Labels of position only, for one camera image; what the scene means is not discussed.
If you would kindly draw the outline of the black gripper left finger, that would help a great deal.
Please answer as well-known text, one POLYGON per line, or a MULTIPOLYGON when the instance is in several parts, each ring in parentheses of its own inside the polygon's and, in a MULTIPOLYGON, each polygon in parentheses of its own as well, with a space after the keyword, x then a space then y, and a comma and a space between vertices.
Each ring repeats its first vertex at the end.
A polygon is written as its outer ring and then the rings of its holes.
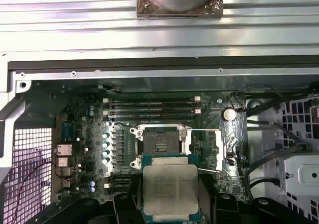
POLYGON ((126 193, 116 194, 113 206, 117 224, 143 224, 141 211, 142 174, 134 174, 126 193))

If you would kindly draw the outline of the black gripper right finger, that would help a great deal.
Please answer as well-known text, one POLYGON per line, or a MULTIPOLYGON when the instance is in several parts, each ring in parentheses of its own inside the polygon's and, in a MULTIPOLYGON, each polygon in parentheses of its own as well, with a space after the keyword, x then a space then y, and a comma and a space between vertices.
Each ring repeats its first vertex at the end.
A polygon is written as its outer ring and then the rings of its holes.
POLYGON ((236 198, 229 193, 220 193, 210 174, 199 174, 199 207, 209 224, 237 224, 240 212, 236 198))

